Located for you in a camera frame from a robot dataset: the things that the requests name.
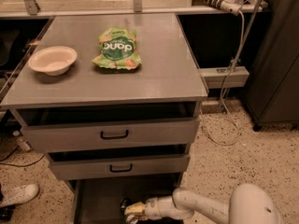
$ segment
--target drawer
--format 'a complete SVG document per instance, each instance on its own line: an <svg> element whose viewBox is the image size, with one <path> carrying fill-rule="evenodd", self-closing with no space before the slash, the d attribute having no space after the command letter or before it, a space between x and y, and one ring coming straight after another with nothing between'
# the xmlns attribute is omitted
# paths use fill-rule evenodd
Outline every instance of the drawer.
<svg viewBox="0 0 299 224"><path fill-rule="evenodd" d="M58 179L75 180L117 176L152 175L184 172L188 154L129 157L91 161L53 162L50 169Z"/></svg>
<svg viewBox="0 0 299 224"><path fill-rule="evenodd" d="M17 109L26 125L46 126L108 121L193 118L198 116L197 102L150 104L85 105Z"/></svg>
<svg viewBox="0 0 299 224"><path fill-rule="evenodd" d="M71 224L123 224L120 202L133 203L148 198L171 195L177 187L177 174L142 175L77 181ZM164 218L142 221L148 224L179 224L183 221Z"/></svg>
<svg viewBox="0 0 299 224"><path fill-rule="evenodd" d="M101 124L70 124L23 127L35 150L58 152L156 144L192 143L199 119L158 119Z"/></svg>

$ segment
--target green chip bag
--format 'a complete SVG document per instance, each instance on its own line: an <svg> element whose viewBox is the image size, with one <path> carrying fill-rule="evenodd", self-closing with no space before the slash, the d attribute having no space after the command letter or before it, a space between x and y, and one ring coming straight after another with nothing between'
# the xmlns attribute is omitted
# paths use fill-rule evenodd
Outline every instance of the green chip bag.
<svg viewBox="0 0 299 224"><path fill-rule="evenodd" d="M100 55L92 62L110 69L136 69L141 60L135 44L136 32L111 27L99 36Z"/></svg>

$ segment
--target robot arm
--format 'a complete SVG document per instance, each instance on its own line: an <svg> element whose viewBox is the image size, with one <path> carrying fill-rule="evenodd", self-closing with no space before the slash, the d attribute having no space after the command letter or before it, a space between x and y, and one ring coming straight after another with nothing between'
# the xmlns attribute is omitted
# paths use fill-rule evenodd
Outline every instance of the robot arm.
<svg viewBox="0 0 299 224"><path fill-rule="evenodd" d="M283 224L271 198L262 189L244 184L235 189L230 205L196 194L190 190L175 189L172 196L150 198L145 203L126 207L127 223L138 220L156 220L163 217L186 219L194 211L218 224Z"/></svg>

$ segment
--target white sneaker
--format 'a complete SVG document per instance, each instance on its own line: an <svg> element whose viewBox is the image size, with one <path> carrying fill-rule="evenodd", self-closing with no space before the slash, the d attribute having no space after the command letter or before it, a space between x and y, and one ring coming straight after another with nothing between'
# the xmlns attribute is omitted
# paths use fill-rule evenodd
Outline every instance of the white sneaker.
<svg viewBox="0 0 299 224"><path fill-rule="evenodd" d="M0 208L9 205L28 203L34 199L38 192L38 184L23 185L16 187L15 189L4 191L4 197L2 202L0 202Z"/></svg>

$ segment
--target terrazzo floor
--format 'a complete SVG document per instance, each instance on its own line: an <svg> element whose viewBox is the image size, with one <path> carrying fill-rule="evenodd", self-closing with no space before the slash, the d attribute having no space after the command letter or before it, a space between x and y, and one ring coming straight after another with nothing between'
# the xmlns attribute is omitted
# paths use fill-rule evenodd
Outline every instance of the terrazzo floor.
<svg viewBox="0 0 299 224"><path fill-rule="evenodd" d="M228 203L235 187L252 183L272 197L286 224L299 223L299 131L289 125L278 125L254 132L251 118L240 101L229 99L226 104L240 130L238 141L231 146L211 141L206 128L214 139L226 144L237 138L237 129L216 102L205 102L181 186ZM1 133L0 159L15 146L11 132ZM5 163L24 165L40 157L42 154L35 151L18 150ZM40 186L36 198L16 207L8 224L69 223L73 193L55 178L46 158L29 167L0 165L0 180L3 190L29 183ZM185 223L213 222L195 214Z"/></svg>

